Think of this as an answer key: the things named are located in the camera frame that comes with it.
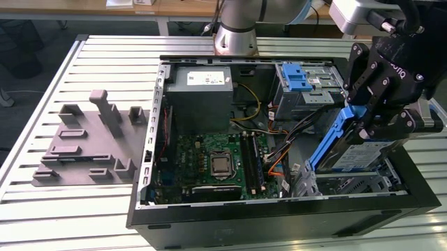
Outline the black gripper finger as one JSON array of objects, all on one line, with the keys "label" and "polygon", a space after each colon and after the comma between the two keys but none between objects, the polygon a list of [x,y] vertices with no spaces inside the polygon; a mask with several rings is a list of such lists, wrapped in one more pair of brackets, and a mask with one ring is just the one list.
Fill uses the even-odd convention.
[{"label": "black gripper finger", "polygon": [[344,89],[348,92],[346,103],[373,105],[391,98],[396,88],[396,73],[388,60],[367,44],[353,43],[344,83]]},{"label": "black gripper finger", "polygon": [[383,117],[361,122],[354,136],[363,141],[396,141],[409,137],[421,125],[421,117],[412,109],[403,109],[389,121]]}]

